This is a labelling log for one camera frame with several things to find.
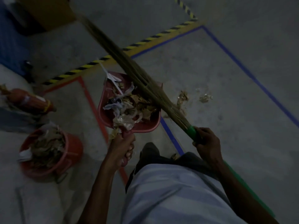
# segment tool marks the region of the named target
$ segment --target hand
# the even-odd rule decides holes
[[[193,142],[192,144],[196,147],[200,157],[214,169],[217,165],[223,163],[220,140],[210,128],[194,128],[202,137],[203,144],[198,144],[196,142]]]
[[[107,155],[103,161],[105,167],[113,171],[114,173],[121,167],[124,156],[128,161],[132,157],[135,135],[131,134],[126,138],[122,138],[121,135],[117,135],[110,143]]]

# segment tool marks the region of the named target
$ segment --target gray floor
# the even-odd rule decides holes
[[[184,22],[188,16],[173,0],[72,0],[76,11],[86,14],[119,46],[125,47]],[[299,118],[297,62],[299,31],[298,0],[183,0],[199,19],[256,76],[256,78],[297,118]],[[32,62],[38,82],[102,57],[105,52],[83,28],[73,23],[35,35]],[[298,128],[249,79],[203,30],[193,32],[148,52],[136,61],[175,101],[180,90],[188,91],[184,106],[189,121],[210,127],[221,139],[225,160],[274,211],[281,223],[298,223],[299,183]],[[84,78],[95,105],[102,91],[103,75]],[[199,97],[210,93],[213,100],[202,104]],[[84,143],[81,165],[70,170],[59,186],[65,217],[75,223],[89,195],[106,145],[77,82],[47,94],[59,107],[51,120],[77,134]],[[167,124],[184,151],[193,151],[190,139],[169,119]],[[1,214],[7,222],[21,223],[15,187],[22,178],[15,161],[26,135],[1,133],[3,150]],[[14,143],[7,140],[14,138]],[[140,149],[147,141],[158,145],[162,154],[174,152],[162,126],[148,135],[137,136]],[[138,160],[134,154],[131,170]],[[124,199],[121,177],[116,174],[109,209],[109,223],[118,223]]]

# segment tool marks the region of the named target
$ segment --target dark pants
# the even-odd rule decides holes
[[[126,192],[133,180],[133,175],[137,174],[138,171],[140,171],[144,166],[151,163],[179,165],[193,169],[214,179],[217,179],[216,175],[212,172],[211,168],[194,153],[187,152],[177,160],[173,160],[160,156],[158,148],[154,145],[154,143],[149,142],[146,143],[143,147],[142,152],[140,154],[139,162],[137,163],[135,170],[130,174],[129,180],[126,185]]]

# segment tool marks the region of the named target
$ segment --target broom bristles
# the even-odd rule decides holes
[[[122,67],[134,84],[154,103],[163,109],[168,116],[184,131],[191,125],[180,110],[170,101],[161,87],[134,60],[124,53],[110,38],[108,38],[89,19],[77,15],[77,19],[84,25],[94,39],[113,57]]]

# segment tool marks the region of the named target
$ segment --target striped shirt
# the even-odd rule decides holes
[[[219,181],[170,164],[149,164],[134,176],[121,222],[246,223],[231,209]]]

